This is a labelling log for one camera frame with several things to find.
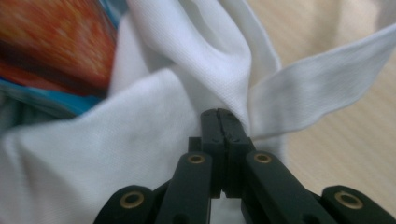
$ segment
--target wooden surface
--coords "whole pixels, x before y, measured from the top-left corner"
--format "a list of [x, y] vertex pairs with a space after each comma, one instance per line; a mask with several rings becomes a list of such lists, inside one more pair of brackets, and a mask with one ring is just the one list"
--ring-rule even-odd
[[[283, 65], [363, 38], [373, 0], [248, 0]], [[307, 189], [357, 189], [396, 217], [396, 53], [356, 104], [290, 134], [289, 166]]]

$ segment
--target black plastic part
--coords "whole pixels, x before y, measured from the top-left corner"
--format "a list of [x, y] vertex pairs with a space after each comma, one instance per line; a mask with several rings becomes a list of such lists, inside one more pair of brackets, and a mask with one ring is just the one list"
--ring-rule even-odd
[[219, 109], [219, 119], [225, 138], [226, 172], [223, 191], [227, 198], [241, 198], [244, 187], [244, 163], [246, 155], [253, 150], [242, 124], [228, 110]]
[[246, 172], [247, 181], [271, 223], [336, 223], [274, 155], [250, 152]]
[[344, 186], [323, 190], [322, 205], [343, 224], [396, 224], [387, 211], [361, 192]]
[[211, 197], [219, 198], [224, 185], [224, 136], [216, 109], [201, 114], [201, 150], [213, 159]]
[[209, 223], [211, 169], [212, 159], [207, 154], [189, 152], [183, 155], [155, 223]]
[[149, 224], [155, 214], [154, 193], [147, 188], [130, 186], [114, 193], [93, 224]]
[[246, 186], [242, 194], [241, 211], [247, 224], [270, 224], [268, 216], [262, 210], [253, 190]]

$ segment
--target cloth fold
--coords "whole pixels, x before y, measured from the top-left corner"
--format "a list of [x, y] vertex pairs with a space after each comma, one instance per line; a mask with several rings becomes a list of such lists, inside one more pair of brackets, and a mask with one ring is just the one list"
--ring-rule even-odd
[[[258, 149], [358, 100], [395, 47], [391, 25], [281, 69], [245, 1], [129, 0], [110, 95], [72, 120], [20, 127], [0, 142], [0, 223], [93, 223], [128, 185], [171, 178], [199, 115], [232, 110]], [[213, 223], [242, 223], [217, 200]]]

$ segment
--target white cloth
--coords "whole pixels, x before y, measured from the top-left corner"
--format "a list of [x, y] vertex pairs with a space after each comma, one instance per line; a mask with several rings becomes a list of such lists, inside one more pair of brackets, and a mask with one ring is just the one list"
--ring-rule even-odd
[[[116, 190], [157, 188], [210, 108], [232, 110], [258, 149], [281, 156], [281, 134], [358, 100], [396, 45], [393, 24], [281, 69], [244, 1], [128, 3], [110, 96], [77, 119], [2, 137], [0, 223], [93, 223]], [[238, 200], [213, 210], [213, 223], [243, 223]]]

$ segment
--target screw hole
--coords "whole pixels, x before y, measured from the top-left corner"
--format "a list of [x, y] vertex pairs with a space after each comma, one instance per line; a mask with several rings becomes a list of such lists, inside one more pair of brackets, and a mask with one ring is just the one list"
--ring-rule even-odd
[[189, 162], [194, 163], [194, 164], [199, 164], [205, 161], [205, 157], [201, 155], [192, 155], [189, 156], [188, 158]]
[[140, 191], [131, 191], [126, 193], [120, 199], [120, 205], [123, 208], [131, 209], [140, 206], [145, 201], [145, 196]]
[[271, 162], [272, 158], [268, 155], [260, 153], [254, 156], [254, 160], [260, 163], [269, 163]]

